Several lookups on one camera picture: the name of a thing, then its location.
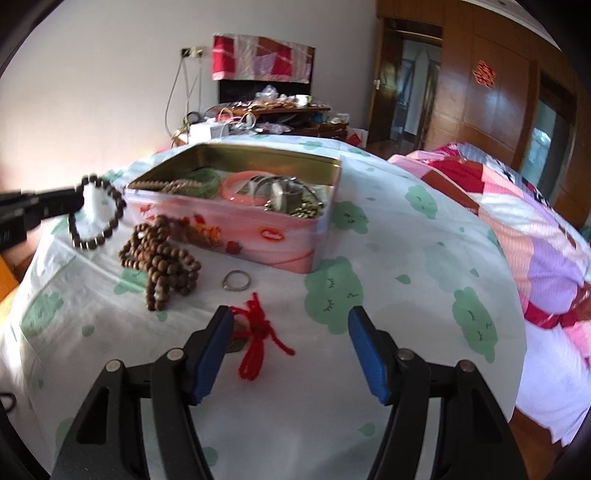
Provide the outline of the red cord pendant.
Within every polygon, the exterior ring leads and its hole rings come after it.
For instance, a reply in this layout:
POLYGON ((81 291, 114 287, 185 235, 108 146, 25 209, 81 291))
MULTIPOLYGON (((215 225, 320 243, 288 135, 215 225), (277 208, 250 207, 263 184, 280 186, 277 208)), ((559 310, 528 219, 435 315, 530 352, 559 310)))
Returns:
POLYGON ((284 354, 294 356, 296 352, 288 347, 277 336, 273 324, 267 319, 266 311, 260 303, 259 294, 252 296, 245 302, 245 306, 230 307, 233 318, 238 321, 239 327, 233 331, 232 341, 245 341, 246 351, 238 366, 238 377, 245 381, 254 381, 259 378, 263 369, 264 356, 266 356, 266 340, 271 340, 284 354))

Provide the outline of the brown wooden bead mala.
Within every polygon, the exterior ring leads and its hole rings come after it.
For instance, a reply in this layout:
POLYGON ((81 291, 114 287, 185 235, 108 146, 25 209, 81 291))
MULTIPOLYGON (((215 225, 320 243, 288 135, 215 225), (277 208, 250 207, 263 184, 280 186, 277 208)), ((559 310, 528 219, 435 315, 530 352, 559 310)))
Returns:
POLYGON ((123 268, 146 275, 148 311, 163 311, 171 292, 188 296, 197 289, 201 264, 187 249, 173 245, 176 227, 177 222, 158 215, 153 223, 136 225, 118 252, 123 268))

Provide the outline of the silver wrist watch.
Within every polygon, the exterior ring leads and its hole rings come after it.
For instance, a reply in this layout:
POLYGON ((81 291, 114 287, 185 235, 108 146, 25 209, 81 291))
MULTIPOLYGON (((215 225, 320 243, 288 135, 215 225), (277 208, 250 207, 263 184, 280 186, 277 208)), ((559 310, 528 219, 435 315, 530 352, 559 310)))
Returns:
POLYGON ((266 211, 315 218, 325 208, 317 192, 297 177, 273 175, 270 188, 270 200, 263 205, 266 211))

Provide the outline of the wooden bedroom door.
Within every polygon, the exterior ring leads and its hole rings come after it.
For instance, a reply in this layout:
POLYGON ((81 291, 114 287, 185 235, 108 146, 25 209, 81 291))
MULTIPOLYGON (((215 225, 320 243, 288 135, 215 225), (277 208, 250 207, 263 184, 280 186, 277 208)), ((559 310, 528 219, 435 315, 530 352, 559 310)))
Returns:
POLYGON ((386 18, 380 19, 377 62, 370 101, 368 144, 390 139, 403 60, 404 38, 386 18))

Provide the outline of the green cloud tablecloth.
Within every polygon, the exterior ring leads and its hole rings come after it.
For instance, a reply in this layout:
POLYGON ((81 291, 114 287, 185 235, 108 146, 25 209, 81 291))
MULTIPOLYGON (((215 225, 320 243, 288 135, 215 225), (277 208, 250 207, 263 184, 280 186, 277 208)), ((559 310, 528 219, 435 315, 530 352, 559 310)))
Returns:
POLYGON ((147 310, 145 277, 117 259, 126 218, 94 251, 71 245, 65 220, 45 225, 1 334, 1 386, 10 420, 51 468, 104 365, 149 363, 182 345, 221 305, 247 292, 222 288, 249 273, 276 339, 253 381, 242 354, 224 359, 192 416, 218 479, 363 479, 388 410, 370 394, 346 330, 361 305, 377 328, 425 360, 473 361, 511 416, 526 351, 515 282, 490 227, 463 206, 384 160, 336 141, 266 137, 263 144, 342 163, 320 268, 304 275, 197 250, 197 290, 147 310))

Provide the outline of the pink Genji tin box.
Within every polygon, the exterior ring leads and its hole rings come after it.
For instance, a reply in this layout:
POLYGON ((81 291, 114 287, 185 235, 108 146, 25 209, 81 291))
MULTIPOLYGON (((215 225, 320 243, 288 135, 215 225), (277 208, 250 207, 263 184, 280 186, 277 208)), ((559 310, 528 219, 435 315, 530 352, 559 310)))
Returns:
POLYGON ((310 152, 202 143, 130 180, 124 196, 135 223, 153 223, 158 215, 177 222, 177 242, 308 274, 322 262, 341 173, 341 161, 310 152), (221 182, 246 170, 297 177, 317 192, 325 208, 315 218, 298 218, 223 200, 221 182))

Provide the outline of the white box on cabinet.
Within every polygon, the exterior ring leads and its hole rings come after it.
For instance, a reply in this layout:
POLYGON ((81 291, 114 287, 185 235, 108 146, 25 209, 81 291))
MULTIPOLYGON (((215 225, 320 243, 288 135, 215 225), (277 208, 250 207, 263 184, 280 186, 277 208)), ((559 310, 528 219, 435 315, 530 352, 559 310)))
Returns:
POLYGON ((204 122, 194 123, 190 125, 187 134, 187 143, 190 145, 207 143, 211 140, 226 137, 228 135, 228 122, 207 120, 204 122))

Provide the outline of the pink jade bangle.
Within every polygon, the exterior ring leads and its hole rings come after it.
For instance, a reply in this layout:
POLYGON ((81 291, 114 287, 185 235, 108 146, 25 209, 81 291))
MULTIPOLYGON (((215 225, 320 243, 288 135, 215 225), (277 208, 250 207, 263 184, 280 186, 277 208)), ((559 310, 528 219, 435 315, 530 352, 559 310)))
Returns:
POLYGON ((242 206, 262 207, 270 200, 270 180, 266 171, 246 170, 233 173, 221 182, 221 198, 242 206))

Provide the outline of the colourful patchwork quilt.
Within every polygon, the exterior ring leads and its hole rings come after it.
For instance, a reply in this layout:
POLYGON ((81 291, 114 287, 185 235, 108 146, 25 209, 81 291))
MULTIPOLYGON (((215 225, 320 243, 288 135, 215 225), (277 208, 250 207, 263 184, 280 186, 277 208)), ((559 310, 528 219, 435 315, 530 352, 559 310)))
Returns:
POLYGON ((590 411, 590 245, 517 172, 460 150, 449 144, 389 161, 491 228, 528 323, 516 406, 567 446, 590 411))

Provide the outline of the black television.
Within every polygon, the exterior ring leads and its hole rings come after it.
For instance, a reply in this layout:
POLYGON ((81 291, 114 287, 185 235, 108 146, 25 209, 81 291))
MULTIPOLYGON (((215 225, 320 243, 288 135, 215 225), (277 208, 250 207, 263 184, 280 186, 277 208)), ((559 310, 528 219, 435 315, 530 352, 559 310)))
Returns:
POLYGON ((311 84, 270 80, 219 80, 217 103, 235 105, 256 103, 294 103, 297 96, 311 95, 311 84))

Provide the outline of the red patchwork cloth cover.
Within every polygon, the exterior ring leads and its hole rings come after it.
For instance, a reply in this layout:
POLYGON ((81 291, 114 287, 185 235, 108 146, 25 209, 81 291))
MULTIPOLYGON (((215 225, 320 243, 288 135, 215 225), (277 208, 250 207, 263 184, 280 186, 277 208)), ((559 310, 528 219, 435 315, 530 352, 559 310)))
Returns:
POLYGON ((243 34, 215 34, 214 81, 311 82, 315 47, 243 34))

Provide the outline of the wooden tv cabinet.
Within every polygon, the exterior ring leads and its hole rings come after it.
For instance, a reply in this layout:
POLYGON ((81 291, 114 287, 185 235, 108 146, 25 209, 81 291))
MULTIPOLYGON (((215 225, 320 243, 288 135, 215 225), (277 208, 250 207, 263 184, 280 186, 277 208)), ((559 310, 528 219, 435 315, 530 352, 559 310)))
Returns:
POLYGON ((204 119, 228 124, 229 131, 288 134, 346 141, 349 117, 331 115, 325 104, 297 106, 288 102, 254 104, 235 102, 211 107, 204 119))

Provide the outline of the wooden wardrobe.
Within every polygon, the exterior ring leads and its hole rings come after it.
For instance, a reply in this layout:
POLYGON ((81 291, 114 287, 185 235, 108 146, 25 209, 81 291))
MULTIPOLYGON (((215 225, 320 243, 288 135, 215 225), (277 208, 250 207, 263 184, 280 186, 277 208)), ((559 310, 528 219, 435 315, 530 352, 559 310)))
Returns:
POLYGON ((525 161, 548 78, 575 100, 573 143, 551 201, 575 227, 590 215, 590 96, 565 55, 516 22, 464 1, 444 6, 441 70, 425 147, 471 143, 514 169, 525 161), (478 85, 479 60, 496 71, 493 89, 478 85))

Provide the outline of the red double happiness sticker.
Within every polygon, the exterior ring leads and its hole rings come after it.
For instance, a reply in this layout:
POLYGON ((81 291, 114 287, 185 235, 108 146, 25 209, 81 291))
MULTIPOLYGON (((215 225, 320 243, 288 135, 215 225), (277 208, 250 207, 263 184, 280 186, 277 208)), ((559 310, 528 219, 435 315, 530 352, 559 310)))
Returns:
POLYGON ((473 76, 478 85, 493 89, 496 81, 496 71, 485 61, 479 60, 473 70, 473 76))

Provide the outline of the wall power socket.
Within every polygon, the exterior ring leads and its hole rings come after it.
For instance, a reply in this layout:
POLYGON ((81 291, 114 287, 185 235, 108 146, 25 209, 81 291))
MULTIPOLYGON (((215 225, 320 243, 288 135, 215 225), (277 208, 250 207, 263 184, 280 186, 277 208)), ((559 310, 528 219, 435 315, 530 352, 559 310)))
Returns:
POLYGON ((180 57, 182 59, 185 58, 193 58, 193 59, 200 59, 204 56, 204 48, 201 47, 186 47, 180 49, 180 57))

